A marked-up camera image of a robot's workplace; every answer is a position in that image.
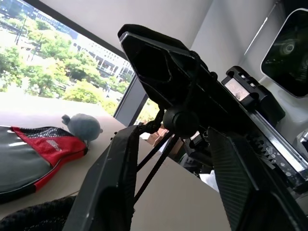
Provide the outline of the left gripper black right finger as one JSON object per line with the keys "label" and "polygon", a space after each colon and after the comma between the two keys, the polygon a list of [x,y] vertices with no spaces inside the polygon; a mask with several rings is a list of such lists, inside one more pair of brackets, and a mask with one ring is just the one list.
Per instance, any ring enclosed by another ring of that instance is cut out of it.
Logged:
{"label": "left gripper black right finger", "polygon": [[247,140],[208,130],[216,181],[233,231],[306,231],[308,219]]}

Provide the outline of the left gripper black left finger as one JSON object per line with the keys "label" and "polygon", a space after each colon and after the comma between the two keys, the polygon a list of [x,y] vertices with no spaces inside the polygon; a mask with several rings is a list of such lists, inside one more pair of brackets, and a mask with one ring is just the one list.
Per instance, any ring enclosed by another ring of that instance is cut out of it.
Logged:
{"label": "left gripper black left finger", "polygon": [[65,231],[129,231],[139,151],[138,126],[120,130],[88,170]]}

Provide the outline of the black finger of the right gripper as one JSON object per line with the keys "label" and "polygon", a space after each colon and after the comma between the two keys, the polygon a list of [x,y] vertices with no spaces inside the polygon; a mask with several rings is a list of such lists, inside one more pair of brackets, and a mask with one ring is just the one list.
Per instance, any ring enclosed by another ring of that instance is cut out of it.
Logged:
{"label": "black finger of the right gripper", "polygon": [[164,109],[183,105],[196,79],[187,108],[197,114],[201,128],[241,135],[250,131],[251,120],[234,96],[180,40],[135,24],[123,25],[117,36],[152,101]]}

